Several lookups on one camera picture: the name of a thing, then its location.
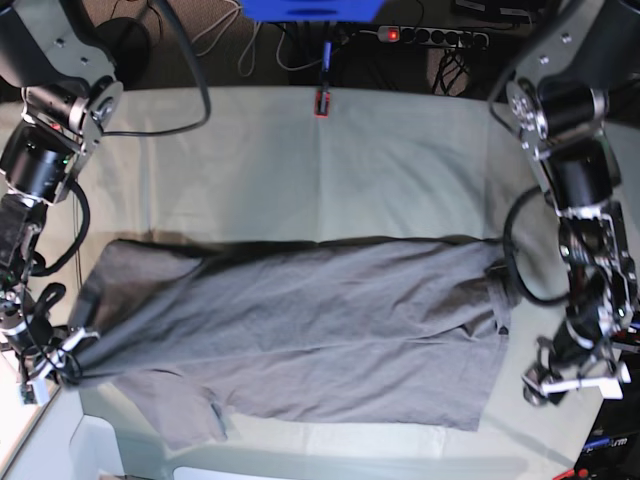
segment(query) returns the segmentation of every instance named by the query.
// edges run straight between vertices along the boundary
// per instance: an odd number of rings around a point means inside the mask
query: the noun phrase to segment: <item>gray t-shirt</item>
[[[103,334],[76,355],[81,385],[113,380],[170,448],[223,439],[232,411],[475,430],[515,303],[501,255],[480,241],[116,241],[72,316]]]

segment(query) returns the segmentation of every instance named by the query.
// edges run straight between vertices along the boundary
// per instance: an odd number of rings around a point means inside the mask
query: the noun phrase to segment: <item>white cable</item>
[[[247,47],[240,55],[238,59],[238,75],[241,77],[247,78],[253,75],[254,70],[256,69],[256,38],[258,38],[258,33],[260,33],[260,29],[262,28],[262,22],[257,22],[253,24],[253,35],[251,36],[251,40],[247,44]],[[251,50],[251,67],[247,73],[242,73],[242,63],[244,62],[244,57]]]
[[[238,3],[236,3],[233,0],[223,0],[224,2],[230,4],[230,5],[234,5],[234,8],[232,8],[231,10],[229,10],[227,13],[225,13],[222,17],[220,17],[213,25],[205,28],[203,31],[201,31],[200,33],[198,33],[195,37],[193,37],[191,39],[191,45],[195,46],[195,43],[200,40],[203,36],[205,36],[207,33],[209,33],[210,31],[212,31],[213,29],[215,29],[216,27],[218,27],[221,23],[223,23],[227,18],[229,18],[230,16],[233,16],[231,18],[231,20],[229,22],[227,22],[227,24],[222,28],[222,30],[220,30],[220,33],[218,33],[218,36],[213,40],[213,43],[211,43],[211,45],[209,45],[207,47],[206,50],[202,51],[202,52],[196,52],[196,56],[197,57],[204,57],[205,55],[207,55],[211,50],[213,50],[215,48],[215,46],[218,44],[218,42],[220,41],[220,39],[222,38],[222,36],[225,34],[225,32],[229,29],[229,27],[231,25],[233,25],[233,23],[236,21],[236,19],[238,18],[238,16],[240,15],[240,12],[242,11],[242,6],[239,5]]]
[[[319,63],[322,63],[322,59],[320,59],[320,60],[316,60],[315,62],[311,62],[307,65],[301,65],[299,67],[287,67],[284,63],[282,63],[282,60],[280,60],[280,50],[282,49],[282,44],[284,43],[285,36],[286,34],[282,32],[282,36],[280,37],[280,42],[278,42],[278,48],[276,49],[276,62],[278,62],[278,65],[280,65],[280,68],[282,68],[283,70],[286,70],[287,72],[299,72],[301,70],[305,70],[307,68],[314,67]]]

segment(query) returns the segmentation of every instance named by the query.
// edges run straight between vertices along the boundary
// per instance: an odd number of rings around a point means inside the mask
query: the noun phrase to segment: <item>table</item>
[[[513,200],[534,184],[515,139],[471,100],[334,90],[328,119],[313,116],[312,88],[211,89],[213,117],[195,132],[160,139],[105,138],[81,175],[92,208],[81,252],[86,276],[113,238],[159,242],[332,240],[388,235],[498,237]],[[0,142],[18,108],[0,108]],[[126,94],[117,129],[161,129],[200,115],[195,90]],[[640,135],[611,126],[633,185]],[[625,192],[618,192],[626,207]],[[50,211],[45,256],[73,234],[72,202]],[[566,288],[556,219],[538,200],[516,224],[531,288]],[[631,252],[640,237],[627,211]],[[77,288],[73,265],[56,281]],[[317,425],[233,415],[229,441],[169,452],[133,404],[109,385],[83,392],[88,415],[116,428],[125,471],[164,478],[179,466],[305,479],[541,479],[573,466],[601,403],[597,391],[534,409],[520,376],[538,335],[562,309],[526,302],[513,312],[509,352],[477,433],[417,425]]]

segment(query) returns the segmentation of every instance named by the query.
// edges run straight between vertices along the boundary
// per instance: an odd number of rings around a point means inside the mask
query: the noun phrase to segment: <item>power strip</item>
[[[381,25],[378,27],[378,40],[383,43],[415,44],[440,48],[484,50],[489,46],[489,35],[486,33],[448,28]]]

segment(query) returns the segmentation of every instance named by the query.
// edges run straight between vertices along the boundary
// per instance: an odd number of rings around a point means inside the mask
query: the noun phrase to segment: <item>white tablecloth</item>
[[[198,131],[161,139],[105,138],[81,175],[92,208],[83,275],[116,237],[497,237],[512,201],[534,184],[519,145],[490,120],[483,103],[336,90],[330,117],[316,119],[314,94],[311,88],[212,89],[213,118]],[[193,90],[135,92],[125,96],[111,127],[167,128],[199,115]],[[17,119],[17,108],[0,108],[0,141]],[[625,173],[640,135],[611,127],[610,137]],[[49,261],[71,241],[71,205],[50,211],[39,247]],[[516,226],[530,259],[522,268],[541,294],[566,288],[556,228],[541,200],[525,209]],[[629,214],[627,229],[632,254],[640,258]],[[56,280],[71,287],[55,311],[64,322],[76,288],[73,265]],[[551,478],[573,466],[601,402],[597,391],[571,394],[557,408],[534,409],[522,399],[520,376],[534,358],[535,338],[552,334],[561,315],[562,309],[526,302],[514,310],[509,353],[477,433],[234,415],[226,444],[171,453],[110,386],[85,392],[83,404],[115,426],[125,470],[150,478],[181,465],[332,480]]]

